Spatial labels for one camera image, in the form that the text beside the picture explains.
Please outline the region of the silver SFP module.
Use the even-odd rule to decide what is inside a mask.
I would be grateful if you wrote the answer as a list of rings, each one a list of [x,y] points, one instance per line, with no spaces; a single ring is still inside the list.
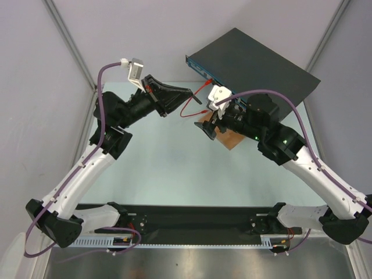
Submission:
[[[197,97],[197,95],[196,94],[191,94],[191,96],[190,96],[190,101],[193,99],[195,102],[197,102],[199,105],[201,105],[202,104],[202,101]]]

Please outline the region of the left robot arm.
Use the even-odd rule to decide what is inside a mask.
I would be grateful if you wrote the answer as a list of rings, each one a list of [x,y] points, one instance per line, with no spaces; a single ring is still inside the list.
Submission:
[[[127,228],[127,211],[114,202],[86,210],[78,210],[77,205],[127,148],[132,134],[125,128],[152,112],[166,117],[193,96],[189,88],[163,84],[151,75],[141,84],[128,101],[111,91],[102,93],[94,111],[98,128],[81,159],[48,195],[40,201],[31,199],[26,205],[37,228],[61,248],[71,245],[82,233],[106,227],[120,233]]]

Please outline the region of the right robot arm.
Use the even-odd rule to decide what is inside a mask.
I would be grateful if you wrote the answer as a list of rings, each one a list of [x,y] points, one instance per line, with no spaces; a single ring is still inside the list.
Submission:
[[[269,213],[267,225],[279,234],[287,228],[321,230],[340,244],[360,239],[369,225],[371,195],[365,195],[336,175],[313,152],[307,135],[279,122],[279,107],[267,94],[248,98],[246,109],[232,95],[218,90],[208,96],[210,120],[196,126],[211,139],[215,129],[257,141],[259,152],[306,183],[325,202],[323,206],[293,206],[277,203]]]

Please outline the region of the wooden base board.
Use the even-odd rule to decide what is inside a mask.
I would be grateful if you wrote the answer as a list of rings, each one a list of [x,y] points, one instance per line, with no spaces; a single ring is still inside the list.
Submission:
[[[204,121],[209,122],[211,118],[213,118],[213,112],[205,113],[197,122],[203,124]],[[245,136],[229,129],[226,129],[226,131],[222,133],[218,126],[215,127],[214,131],[216,136],[213,140],[221,143],[229,151],[245,139]]]

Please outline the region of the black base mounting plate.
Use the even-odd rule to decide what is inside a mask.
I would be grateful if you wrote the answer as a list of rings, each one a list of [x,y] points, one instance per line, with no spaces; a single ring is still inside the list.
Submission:
[[[134,228],[147,245],[253,245],[263,235],[301,235],[270,207],[126,205],[116,228]]]

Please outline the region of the blue network switch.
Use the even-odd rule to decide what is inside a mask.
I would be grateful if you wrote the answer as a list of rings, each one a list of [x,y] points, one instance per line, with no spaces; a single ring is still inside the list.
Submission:
[[[203,78],[233,94],[272,90],[286,96],[295,106],[320,84],[317,77],[237,28],[186,56],[185,61]]]

